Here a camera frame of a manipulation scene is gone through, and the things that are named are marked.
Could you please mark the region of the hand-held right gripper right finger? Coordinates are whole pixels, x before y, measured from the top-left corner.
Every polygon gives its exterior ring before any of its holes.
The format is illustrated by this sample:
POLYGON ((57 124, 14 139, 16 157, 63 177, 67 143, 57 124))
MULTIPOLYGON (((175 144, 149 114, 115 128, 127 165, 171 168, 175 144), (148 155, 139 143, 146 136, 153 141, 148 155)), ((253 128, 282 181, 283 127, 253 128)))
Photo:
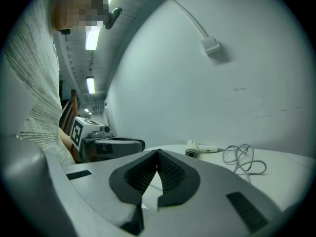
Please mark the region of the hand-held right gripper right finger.
POLYGON ((184 204, 162 207, 145 217, 144 237, 248 237, 252 232, 247 219, 255 223, 261 216, 269 224, 281 214, 266 194, 231 170, 170 154, 199 173, 200 185, 184 204))

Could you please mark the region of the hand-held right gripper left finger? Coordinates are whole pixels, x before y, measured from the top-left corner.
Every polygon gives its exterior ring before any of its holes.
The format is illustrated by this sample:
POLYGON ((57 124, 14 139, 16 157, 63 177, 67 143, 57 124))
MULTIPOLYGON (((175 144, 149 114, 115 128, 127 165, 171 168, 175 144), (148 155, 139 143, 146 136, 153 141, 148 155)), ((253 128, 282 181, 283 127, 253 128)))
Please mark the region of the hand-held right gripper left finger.
POLYGON ((142 195, 156 172, 148 151, 63 169, 77 193, 97 215, 134 236, 143 232, 142 195))

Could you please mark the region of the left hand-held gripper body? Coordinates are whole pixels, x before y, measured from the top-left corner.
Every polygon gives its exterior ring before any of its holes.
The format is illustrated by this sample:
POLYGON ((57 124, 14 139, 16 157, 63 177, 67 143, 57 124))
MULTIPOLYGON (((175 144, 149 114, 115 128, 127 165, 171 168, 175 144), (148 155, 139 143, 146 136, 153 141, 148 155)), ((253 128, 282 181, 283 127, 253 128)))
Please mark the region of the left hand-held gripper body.
POLYGON ((89 118, 75 117, 70 138, 77 149, 81 162, 87 162, 87 153, 84 149, 84 141, 113 137, 110 127, 100 124, 89 118))

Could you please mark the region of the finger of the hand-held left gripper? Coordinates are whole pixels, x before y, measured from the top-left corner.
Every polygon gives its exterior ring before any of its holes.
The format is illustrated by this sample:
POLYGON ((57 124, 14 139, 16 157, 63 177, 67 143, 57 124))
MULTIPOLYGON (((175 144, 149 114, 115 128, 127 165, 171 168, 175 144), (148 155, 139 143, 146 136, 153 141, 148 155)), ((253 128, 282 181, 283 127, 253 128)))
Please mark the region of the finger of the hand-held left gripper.
POLYGON ((145 149, 143 140, 97 140, 95 160, 110 160, 140 153, 145 149))
POLYGON ((136 139, 136 138, 129 138, 129 137, 111 137, 109 138, 109 140, 119 140, 119 141, 138 141, 140 143, 144 143, 145 141, 143 141, 142 139, 136 139))

